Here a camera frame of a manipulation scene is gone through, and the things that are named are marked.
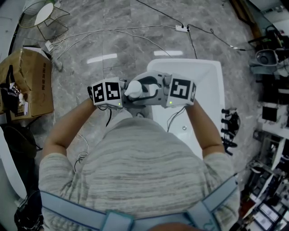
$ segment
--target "gray plastic object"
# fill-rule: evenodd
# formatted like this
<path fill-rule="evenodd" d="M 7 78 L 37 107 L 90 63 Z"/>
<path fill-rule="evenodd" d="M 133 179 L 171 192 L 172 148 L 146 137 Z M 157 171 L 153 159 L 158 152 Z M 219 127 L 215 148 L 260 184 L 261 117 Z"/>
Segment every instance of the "gray plastic object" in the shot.
<path fill-rule="evenodd" d="M 274 50 L 261 50 L 256 53 L 256 60 L 262 66 L 276 66 L 277 55 Z"/>

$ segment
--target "gray striped shirt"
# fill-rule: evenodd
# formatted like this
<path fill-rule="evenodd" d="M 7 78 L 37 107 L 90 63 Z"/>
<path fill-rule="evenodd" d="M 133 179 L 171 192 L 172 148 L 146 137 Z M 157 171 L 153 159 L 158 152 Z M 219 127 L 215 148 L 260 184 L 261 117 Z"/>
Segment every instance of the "gray striped shirt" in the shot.
<path fill-rule="evenodd" d="M 230 159 L 214 153 L 198 158 L 176 136 L 152 120 L 129 118 L 106 133 L 75 173 L 67 157 L 47 155 L 39 189 L 100 211 L 136 218 L 183 212 L 233 175 Z M 238 219 L 239 192 L 215 212 L 222 230 Z M 87 230 L 45 209 L 50 230 Z"/>

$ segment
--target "harness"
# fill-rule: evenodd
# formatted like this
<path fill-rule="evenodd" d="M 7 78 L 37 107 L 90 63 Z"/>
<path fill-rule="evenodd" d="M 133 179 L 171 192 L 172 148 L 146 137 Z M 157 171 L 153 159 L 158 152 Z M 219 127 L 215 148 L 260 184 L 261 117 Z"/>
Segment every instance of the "harness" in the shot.
<path fill-rule="evenodd" d="M 184 213 L 134 219 L 116 211 L 103 213 L 77 203 L 41 191 L 42 207 L 73 223 L 97 231 L 147 231 L 164 223 L 178 222 L 206 231 L 220 231 L 213 213 L 221 207 L 237 189 L 234 176 L 227 179 L 211 194 Z"/>

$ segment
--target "person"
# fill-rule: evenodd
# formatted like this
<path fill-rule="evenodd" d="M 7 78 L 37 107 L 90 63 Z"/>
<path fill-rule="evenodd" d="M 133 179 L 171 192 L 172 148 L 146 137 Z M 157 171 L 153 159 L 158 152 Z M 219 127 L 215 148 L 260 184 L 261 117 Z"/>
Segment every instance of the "person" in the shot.
<path fill-rule="evenodd" d="M 40 190 L 88 208 L 142 218 L 184 212 L 234 174 L 220 134 L 197 100 L 186 112 L 203 160 L 153 120 L 132 118 L 122 110 L 75 172 L 66 150 L 95 110 L 87 99 L 55 124 L 43 148 Z M 237 221 L 239 197 L 237 190 L 214 212 L 222 230 L 229 230 Z M 42 213 L 51 231 L 86 230 L 44 208 Z M 196 229 L 164 224 L 151 230 Z"/>

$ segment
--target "blue strap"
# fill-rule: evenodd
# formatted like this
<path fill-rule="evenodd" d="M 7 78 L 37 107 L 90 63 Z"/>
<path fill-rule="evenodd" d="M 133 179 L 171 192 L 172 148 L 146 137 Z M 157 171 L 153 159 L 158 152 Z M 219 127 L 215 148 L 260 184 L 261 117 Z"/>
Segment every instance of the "blue strap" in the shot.
<path fill-rule="evenodd" d="M 219 226 L 213 216 L 213 212 L 221 206 L 236 189 L 236 180 L 234 177 L 231 177 L 194 207 L 188 209 L 186 213 L 136 219 L 134 222 L 132 217 L 122 213 L 109 212 L 106 214 L 73 203 L 51 193 L 43 191 L 40 193 L 42 207 L 44 209 L 92 230 L 147 231 L 159 224 L 178 222 L 187 225 L 193 223 L 194 227 L 203 230 L 218 231 Z"/>

